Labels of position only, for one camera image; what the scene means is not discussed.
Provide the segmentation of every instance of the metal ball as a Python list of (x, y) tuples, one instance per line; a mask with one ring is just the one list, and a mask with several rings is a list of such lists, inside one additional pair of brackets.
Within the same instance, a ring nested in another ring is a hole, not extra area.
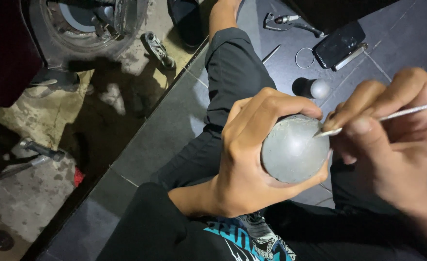
[(330, 150), (328, 137), (314, 138), (322, 123), (301, 114), (275, 124), (262, 145), (262, 164), (276, 180), (300, 183), (323, 166)]

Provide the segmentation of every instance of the gray sphere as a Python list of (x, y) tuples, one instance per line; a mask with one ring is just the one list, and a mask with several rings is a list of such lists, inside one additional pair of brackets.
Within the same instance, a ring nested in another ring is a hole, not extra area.
[(277, 122), (262, 145), (265, 170), (286, 183), (300, 183), (313, 177), (330, 150), (329, 137), (313, 137), (321, 127), (319, 120), (301, 114)]

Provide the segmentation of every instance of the metal pick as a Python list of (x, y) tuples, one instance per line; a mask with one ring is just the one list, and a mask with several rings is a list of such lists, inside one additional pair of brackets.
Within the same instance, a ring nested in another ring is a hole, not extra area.
[[(414, 113), (414, 112), (418, 112), (420, 110), (426, 110), (427, 109), (427, 104), (426, 105), (422, 105), (422, 106), (418, 106), (418, 107), (414, 107), (414, 108), (410, 108), (410, 109), (406, 109), (406, 110), (400, 110), (398, 112), (395, 112), (389, 116), (386, 117), (382, 117), (379, 119), (379, 121), (384, 121), (384, 120), (389, 120), (395, 117), (399, 117), (402, 115), (406, 115), (406, 114), (410, 114), (410, 113)], [(315, 134), (315, 136), (313, 136), (314, 138), (319, 138), (319, 137), (324, 137), (324, 136), (334, 136), (339, 134), (341, 131), (343, 130), (343, 128), (338, 128), (332, 131), (326, 131), (326, 132), (320, 132)]]

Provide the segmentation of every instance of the metal ring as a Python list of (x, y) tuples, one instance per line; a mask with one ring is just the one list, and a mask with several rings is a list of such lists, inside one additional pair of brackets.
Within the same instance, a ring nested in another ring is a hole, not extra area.
[(310, 65), (309, 65), (309, 66), (307, 66), (307, 67), (302, 67), (302, 66), (300, 66), (300, 65), (298, 64), (298, 54), (299, 54), (299, 53), (300, 53), (300, 51), (302, 51), (303, 49), (309, 49), (309, 50), (311, 50), (311, 51), (312, 51), (312, 55), (313, 55), (313, 50), (312, 50), (312, 48), (304, 47), (304, 48), (302, 48), (302, 49), (298, 50), (298, 53), (296, 53), (296, 58), (295, 58), (294, 60), (296, 61), (296, 65), (297, 65), (299, 68), (301, 68), (301, 69), (307, 69), (307, 68), (310, 68), (310, 66), (312, 66), (312, 64), (315, 62), (315, 55), (313, 55), (313, 61), (312, 61), (312, 63), (310, 63)]

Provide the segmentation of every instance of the tile floor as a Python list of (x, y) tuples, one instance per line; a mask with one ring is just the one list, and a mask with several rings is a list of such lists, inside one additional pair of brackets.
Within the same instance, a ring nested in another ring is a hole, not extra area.
[[(240, 28), (251, 37), (259, 57), (264, 57), (276, 45), (283, 45), (266, 64), (280, 91), (292, 94), (292, 82), (298, 77), (328, 80), (332, 93), (326, 99), (315, 100), (325, 113), (345, 100), (364, 79), (388, 84), (394, 73), (404, 66), (421, 66), (427, 70), (427, 0), (401, 0), (361, 19), (370, 48), (338, 72), (324, 70), (316, 63), (308, 69), (298, 68), (294, 63), (296, 52), (302, 47), (313, 47), (320, 40), (300, 29), (282, 33), (264, 30), (262, 21), (269, 10), (291, 12), (278, 0), (246, 0), (238, 19)], [(184, 69), (177, 83), (39, 260), (93, 261), (128, 205), (130, 195), (200, 133), (208, 105), (204, 56), (205, 50)], [(324, 185), (330, 189), (330, 180)], [(331, 194), (325, 188), (315, 186), (294, 200), (334, 207), (328, 198)]]

